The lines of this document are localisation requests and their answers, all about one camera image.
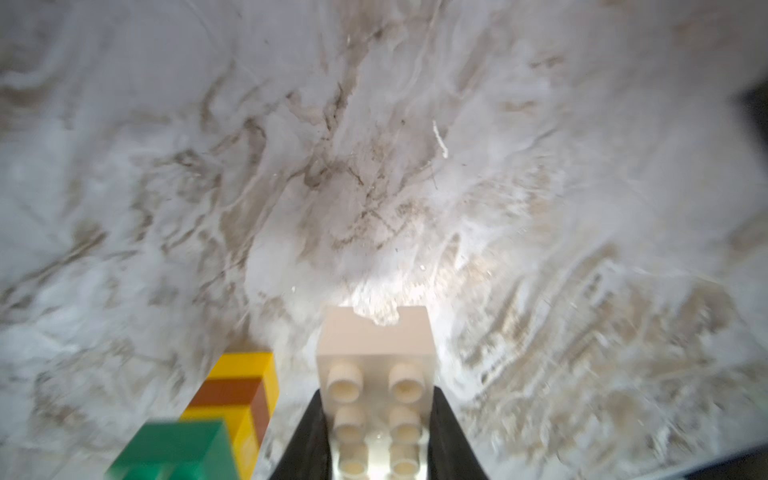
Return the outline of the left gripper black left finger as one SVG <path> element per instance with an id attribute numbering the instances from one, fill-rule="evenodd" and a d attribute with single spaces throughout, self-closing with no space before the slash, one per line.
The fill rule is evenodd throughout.
<path id="1" fill-rule="evenodd" d="M 320 390 L 312 396 L 269 479 L 332 479 L 332 452 Z"/>

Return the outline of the small yellow lego brick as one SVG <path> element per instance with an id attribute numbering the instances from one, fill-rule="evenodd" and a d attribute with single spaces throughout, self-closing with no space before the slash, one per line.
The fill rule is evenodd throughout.
<path id="1" fill-rule="evenodd" d="M 225 353 L 214 364 L 207 378 L 260 378 L 265 388 L 269 415 L 274 415 L 280 395 L 280 387 L 273 352 Z"/>
<path id="2" fill-rule="evenodd" d="M 258 461 L 259 446 L 251 410 L 245 405 L 189 407 L 183 421 L 223 420 L 227 426 L 233 458 L 240 479 L 251 479 Z"/>

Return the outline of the white lego brick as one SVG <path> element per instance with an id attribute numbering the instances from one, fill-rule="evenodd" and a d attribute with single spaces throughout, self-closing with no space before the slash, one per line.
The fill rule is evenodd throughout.
<path id="1" fill-rule="evenodd" d="M 336 479 L 424 479 L 437 352 L 423 306 L 382 325 L 329 307 L 316 365 Z"/>

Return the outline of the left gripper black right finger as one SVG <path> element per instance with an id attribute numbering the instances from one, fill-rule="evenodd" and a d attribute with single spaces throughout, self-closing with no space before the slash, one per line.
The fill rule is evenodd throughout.
<path id="1" fill-rule="evenodd" d="M 429 480 L 488 480 L 443 391 L 435 386 L 427 445 Z"/>

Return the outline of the orange lego brick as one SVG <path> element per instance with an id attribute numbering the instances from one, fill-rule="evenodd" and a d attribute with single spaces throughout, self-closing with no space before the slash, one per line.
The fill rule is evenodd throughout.
<path id="1" fill-rule="evenodd" d="M 188 407 L 214 406 L 247 406 L 251 412 L 257 443 L 259 446 L 263 444 L 272 410 L 264 381 L 261 378 L 206 380 Z"/>

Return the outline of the green lego brick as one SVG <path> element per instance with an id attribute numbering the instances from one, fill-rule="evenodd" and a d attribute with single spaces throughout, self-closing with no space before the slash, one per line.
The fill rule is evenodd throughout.
<path id="1" fill-rule="evenodd" d="M 194 420 L 145 423 L 104 477 L 207 480 L 239 474 L 224 421 Z"/>

